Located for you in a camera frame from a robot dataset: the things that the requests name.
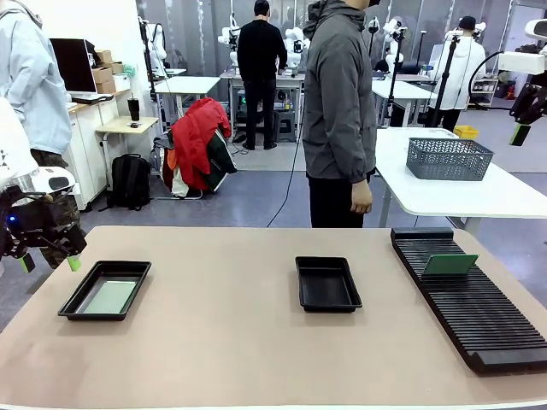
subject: black cup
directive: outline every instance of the black cup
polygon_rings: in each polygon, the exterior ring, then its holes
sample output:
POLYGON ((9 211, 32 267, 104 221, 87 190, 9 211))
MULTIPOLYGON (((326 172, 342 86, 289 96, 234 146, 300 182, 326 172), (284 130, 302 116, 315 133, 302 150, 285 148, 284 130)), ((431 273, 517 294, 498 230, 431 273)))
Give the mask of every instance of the black cup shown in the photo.
POLYGON ((131 121, 140 120, 140 105, 137 98, 129 98, 127 100, 129 112, 131 113, 131 121))

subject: human hand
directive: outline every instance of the human hand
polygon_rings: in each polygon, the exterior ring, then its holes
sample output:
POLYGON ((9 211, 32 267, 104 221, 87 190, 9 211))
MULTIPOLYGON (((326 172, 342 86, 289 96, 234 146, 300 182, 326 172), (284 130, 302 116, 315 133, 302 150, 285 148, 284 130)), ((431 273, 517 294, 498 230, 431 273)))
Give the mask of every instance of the human hand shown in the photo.
POLYGON ((353 184, 351 189, 351 212, 370 214, 373 210, 373 193, 366 180, 353 184))

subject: gray plastic basket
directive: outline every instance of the gray plastic basket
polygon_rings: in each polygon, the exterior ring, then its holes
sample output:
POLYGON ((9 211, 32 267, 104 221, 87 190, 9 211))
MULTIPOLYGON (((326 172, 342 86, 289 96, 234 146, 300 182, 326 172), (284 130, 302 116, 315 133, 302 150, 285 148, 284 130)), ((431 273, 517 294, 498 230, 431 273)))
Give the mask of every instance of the gray plastic basket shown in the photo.
POLYGON ((411 138, 407 167, 418 179, 482 181, 493 156, 468 139, 411 138))

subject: black ribbed rack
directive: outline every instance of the black ribbed rack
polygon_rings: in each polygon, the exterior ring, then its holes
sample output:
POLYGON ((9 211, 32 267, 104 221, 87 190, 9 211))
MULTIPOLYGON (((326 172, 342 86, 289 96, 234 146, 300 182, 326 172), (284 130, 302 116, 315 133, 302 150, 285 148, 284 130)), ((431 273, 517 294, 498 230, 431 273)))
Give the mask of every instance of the black ribbed rack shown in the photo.
POLYGON ((547 370, 547 342, 477 267, 422 275, 432 255, 464 254, 451 229, 391 231, 393 248, 468 366, 480 374, 547 370))

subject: black tray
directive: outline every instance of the black tray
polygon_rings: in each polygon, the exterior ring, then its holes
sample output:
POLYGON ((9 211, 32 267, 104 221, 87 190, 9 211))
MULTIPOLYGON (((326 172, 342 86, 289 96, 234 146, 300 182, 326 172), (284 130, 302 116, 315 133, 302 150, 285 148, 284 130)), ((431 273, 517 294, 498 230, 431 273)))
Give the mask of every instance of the black tray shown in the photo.
POLYGON ((466 275, 423 274, 431 255, 461 255, 451 229, 391 231, 393 248, 446 334, 479 374, 547 370, 547 342, 474 265, 466 275))
POLYGON ((300 304, 306 312, 351 313, 361 297, 345 258, 297 258, 300 304))
POLYGON ((59 316, 68 320, 125 319, 150 266, 150 262, 97 262, 59 316))

